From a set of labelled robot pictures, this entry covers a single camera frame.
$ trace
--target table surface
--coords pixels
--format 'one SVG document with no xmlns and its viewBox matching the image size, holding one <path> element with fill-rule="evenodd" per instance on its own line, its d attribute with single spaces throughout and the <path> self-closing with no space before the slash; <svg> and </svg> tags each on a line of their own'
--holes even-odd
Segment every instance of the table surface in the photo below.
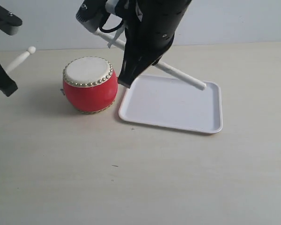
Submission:
<svg viewBox="0 0 281 225">
<path fill-rule="evenodd" d="M 0 52 L 6 66 L 19 52 Z M 222 89 L 212 136 L 77 112 L 62 70 L 119 49 L 38 51 L 0 92 L 0 225 L 281 225 L 281 43 L 173 47 L 163 60 Z M 150 68 L 147 73 L 165 75 Z"/>
</svg>

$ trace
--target tray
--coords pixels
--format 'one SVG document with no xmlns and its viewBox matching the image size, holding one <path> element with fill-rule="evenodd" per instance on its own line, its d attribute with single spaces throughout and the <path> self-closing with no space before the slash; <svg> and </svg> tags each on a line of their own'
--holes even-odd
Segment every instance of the tray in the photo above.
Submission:
<svg viewBox="0 0 281 225">
<path fill-rule="evenodd" d="M 223 127 L 221 90 L 205 83 L 201 91 L 176 78 L 141 75 L 126 90 L 119 116 L 132 123 L 218 133 Z"/>
</svg>

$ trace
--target drumstick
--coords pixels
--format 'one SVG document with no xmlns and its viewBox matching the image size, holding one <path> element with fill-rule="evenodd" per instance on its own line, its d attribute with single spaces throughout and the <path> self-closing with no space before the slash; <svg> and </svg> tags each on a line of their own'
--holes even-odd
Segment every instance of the drumstick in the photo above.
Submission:
<svg viewBox="0 0 281 225">
<path fill-rule="evenodd" d="M 31 54 L 36 52 L 36 48 L 31 46 L 27 49 L 26 52 L 22 53 L 21 55 L 19 55 L 14 61 L 12 61 L 5 69 L 5 72 L 7 74 L 9 74 L 11 71 L 13 71 L 14 69 L 16 69 L 21 63 L 23 63 L 28 56 L 30 56 Z"/>
<path fill-rule="evenodd" d="M 103 33 L 99 30 L 97 30 L 94 34 L 97 36 L 100 36 L 102 39 L 104 39 L 107 42 L 110 42 L 111 40 L 113 40 L 112 35 Z M 125 50 L 125 42 L 122 40 L 119 40 L 119 39 L 115 40 L 113 42 L 113 45 L 123 51 Z M 165 62 L 162 62 L 161 60 L 155 65 L 155 67 L 200 90 L 204 90 L 207 87 L 207 85 L 204 82 L 202 82 L 192 76 L 189 76 L 188 74 L 166 64 Z"/>
</svg>

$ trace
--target red drum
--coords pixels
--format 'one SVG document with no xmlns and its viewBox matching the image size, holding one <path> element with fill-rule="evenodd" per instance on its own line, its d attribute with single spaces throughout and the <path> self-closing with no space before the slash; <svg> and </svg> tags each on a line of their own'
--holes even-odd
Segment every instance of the red drum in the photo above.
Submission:
<svg viewBox="0 0 281 225">
<path fill-rule="evenodd" d="M 115 100 L 118 81 L 109 61 L 83 57 L 72 61 L 64 69 L 63 88 L 65 96 L 76 109 L 98 113 Z"/>
</svg>

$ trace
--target wall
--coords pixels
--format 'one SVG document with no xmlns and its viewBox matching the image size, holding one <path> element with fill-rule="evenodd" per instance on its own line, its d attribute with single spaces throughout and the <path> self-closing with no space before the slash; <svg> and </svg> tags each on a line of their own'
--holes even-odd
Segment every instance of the wall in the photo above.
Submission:
<svg viewBox="0 0 281 225">
<path fill-rule="evenodd" d="M 0 50 L 103 48 L 75 19 L 83 0 L 0 0 L 23 20 L 19 33 L 0 31 Z M 116 25 L 110 20 L 108 27 Z M 281 41 L 281 0 L 193 0 L 175 45 Z"/>
</svg>

